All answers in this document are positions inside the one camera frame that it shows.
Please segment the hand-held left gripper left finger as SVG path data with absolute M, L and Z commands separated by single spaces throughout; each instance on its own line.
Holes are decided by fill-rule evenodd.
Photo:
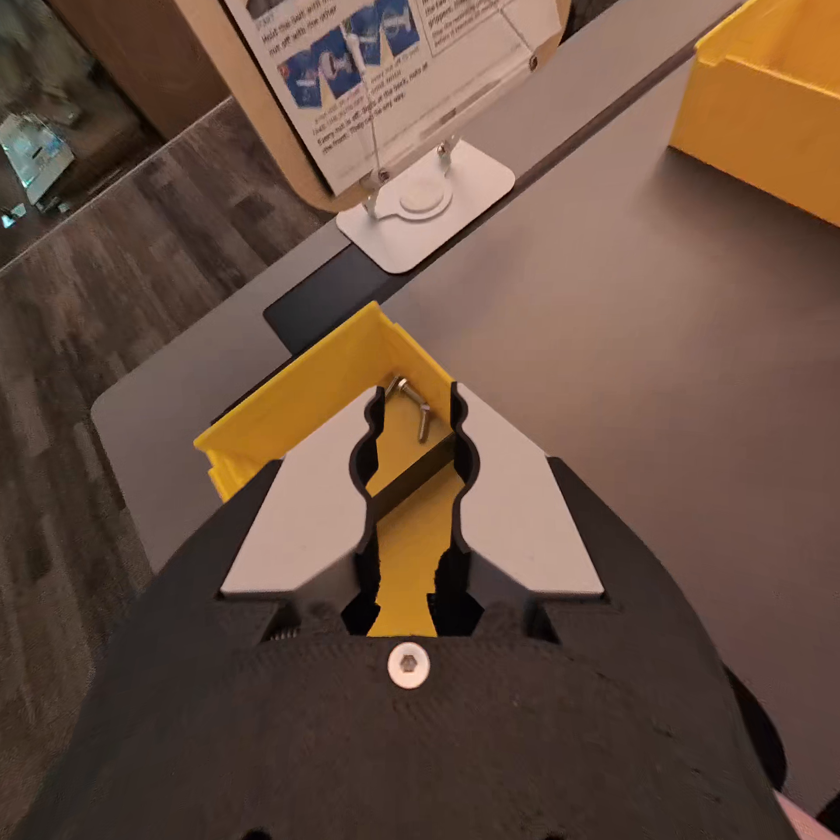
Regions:
M 361 592 L 354 558 L 372 524 L 358 457 L 383 425 L 384 391 L 373 386 L 287 453 L 220 595 L 351 602 Z

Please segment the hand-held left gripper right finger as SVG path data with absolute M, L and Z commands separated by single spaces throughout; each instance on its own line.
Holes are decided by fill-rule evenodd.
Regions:
M 543 449 L 464 383 L 450 391 L 463 481 L 435 573 L 435 608 L 598 600 L 604 584 Z

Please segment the yellow bin with black divider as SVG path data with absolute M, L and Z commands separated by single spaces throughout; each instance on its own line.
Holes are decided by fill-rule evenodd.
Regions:
M 384 398 L 384 425 L 376 445 L 366 444 L 358 457 L 368 494 L 383 489 L 453 432 L 453 378 L 372 303 L 286 364 L 198 437 L 195 447 L 209 461 L 208 475 L 217 494 L 230 502 L 262 468 L 279 470 L 292 448 L 363 391 L 380 386 L 385 393 L 393 375 L 405 376 L 409 386 L 387 402 Z M 417 442 L 418 400 L 433 410 L 426 444 Z M 298 616 L 311 606 L 328 604 L 349 626 L 359 617 L 362 634 L 434 637 L 434 577 L 449 544 L 452 505 L 462 486 L 453 461 L 378 522 L 373 521 L 370 500 L 372 535 L 354 558 L 361 591 L 351 602 L 290 602 L 277 596 L 228 599 L 279 600 Z

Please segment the black bin divider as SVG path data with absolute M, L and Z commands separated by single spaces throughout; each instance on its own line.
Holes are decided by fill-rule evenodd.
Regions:
M 370 491 L 373 521 L 378 522 L 386 517 L 422 485 L 451 464 L 454 457 L 455 433 L 451 432 L 396 478 L 386 482 L 383 489 L 375 493 Z

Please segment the white metal sign base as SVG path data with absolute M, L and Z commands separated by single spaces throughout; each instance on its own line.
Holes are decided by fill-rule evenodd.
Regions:
M 457 140 L 412 163 L 337 216 L 341 234 L 389 275 L 403 275 L 507 196 L 514 172 Z

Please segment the clear plastic packaging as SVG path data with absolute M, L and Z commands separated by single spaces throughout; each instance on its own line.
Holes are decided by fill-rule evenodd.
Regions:
M 34 115 L 10 114 L 1 124 L 1 215 L 8 231 L 35 213 L 66 215 L 60 195 L 76 157 L 69 144 Z

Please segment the printed instruction sheet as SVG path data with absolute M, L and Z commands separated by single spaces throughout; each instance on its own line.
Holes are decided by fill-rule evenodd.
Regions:
M 220 6 L 331 196 L 394 174 L 451 119 L 532 70 L 565 26 L 547 1 Z

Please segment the large yellow bin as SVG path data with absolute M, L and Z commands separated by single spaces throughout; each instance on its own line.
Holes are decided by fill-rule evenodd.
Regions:
M 839 2 L 749 1 L 696 42 L 669 146 L 839 226 Z

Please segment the brown wooden cabinet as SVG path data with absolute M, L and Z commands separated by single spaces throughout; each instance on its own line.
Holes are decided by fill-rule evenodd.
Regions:
M 50 1 L 133 105 L 171 140 L 229 96 L 171 1 Z

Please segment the black table bracket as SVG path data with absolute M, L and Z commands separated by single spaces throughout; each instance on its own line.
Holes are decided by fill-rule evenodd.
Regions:
M 393 275 L 350 245 L 269 304 L 263 318 L 290 354 L 297 356 L 369 303 L 387 301 L 423 267 Z

